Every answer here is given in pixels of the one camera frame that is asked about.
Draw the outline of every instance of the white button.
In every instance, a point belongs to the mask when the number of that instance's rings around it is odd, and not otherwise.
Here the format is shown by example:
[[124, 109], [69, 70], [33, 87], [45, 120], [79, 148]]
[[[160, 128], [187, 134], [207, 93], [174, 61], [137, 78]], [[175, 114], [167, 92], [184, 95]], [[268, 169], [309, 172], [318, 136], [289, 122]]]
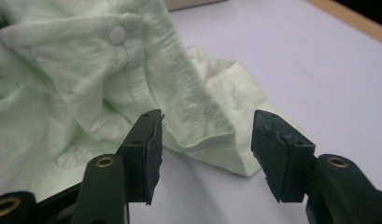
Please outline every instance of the white button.
[[126, 38], [126, 31], [121, 26], [116, 26], [111, 30], [111, 33], [109, 33], [109, 40], [113, 45], [119, 45], [123, 43], [124, 39]]

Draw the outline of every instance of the garment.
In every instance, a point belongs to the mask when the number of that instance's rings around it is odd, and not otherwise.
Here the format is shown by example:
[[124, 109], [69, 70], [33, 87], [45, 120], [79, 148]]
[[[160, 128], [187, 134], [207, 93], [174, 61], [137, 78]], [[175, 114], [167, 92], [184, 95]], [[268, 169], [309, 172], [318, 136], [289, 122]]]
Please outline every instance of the garment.
[[3, 0], [0, 23], [0, 194], [41, 200], [76, 184], [156, 108], [165, 147], [260, 168], [253, 112], [277, 111], [238, 63], [184, 49], [159, 0]]

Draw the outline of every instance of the pale green fabric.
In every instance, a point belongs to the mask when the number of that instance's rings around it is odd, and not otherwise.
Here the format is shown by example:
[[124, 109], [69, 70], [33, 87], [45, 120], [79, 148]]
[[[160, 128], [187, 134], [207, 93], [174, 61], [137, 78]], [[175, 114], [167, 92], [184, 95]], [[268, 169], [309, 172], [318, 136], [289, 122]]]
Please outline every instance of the pale green fabric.
[[253, 112], [276, 111], [238, 63], [184, 49], [160, 1], [2, 0], [0, 22], [0, 194], [76, 184], [156, 108], [167, 148], [259, 169]]

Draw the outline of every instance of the beige object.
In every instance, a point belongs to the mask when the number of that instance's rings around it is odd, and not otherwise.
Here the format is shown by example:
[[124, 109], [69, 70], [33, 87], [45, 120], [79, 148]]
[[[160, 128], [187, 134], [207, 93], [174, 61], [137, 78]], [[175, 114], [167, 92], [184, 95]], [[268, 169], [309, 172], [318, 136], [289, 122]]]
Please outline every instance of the beige object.
[[361, 14], [353, 11], [333, 0], [307, 0], [311, 4], [321, 8], [322, 10], [330, 13], [337, 19], [353, 26], [354, 28], [362, 31], [363, 33], [373, 37], [374, 39], [382, 42], [382, 25], [372, 21]]
[[182, 9], [184, 7], [196, 7], [211, 3], [223, 2], [225, 0], [164, 0], [170, 11]]

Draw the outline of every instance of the white table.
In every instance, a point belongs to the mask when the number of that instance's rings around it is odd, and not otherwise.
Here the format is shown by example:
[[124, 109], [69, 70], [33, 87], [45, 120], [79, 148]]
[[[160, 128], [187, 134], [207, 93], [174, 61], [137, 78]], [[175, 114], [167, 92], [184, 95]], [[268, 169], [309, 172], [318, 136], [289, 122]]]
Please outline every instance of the white table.
[[[382, 190], [382, 44], [302, 0], [231, 0], [171, 16], [185, 46], [243, 64], [315, 155], [353, 160]], [[132, 223], [308, 223], [304, 204], [277, 203], [264, 177], [165, 150], [152, 206], [132, 203]]]

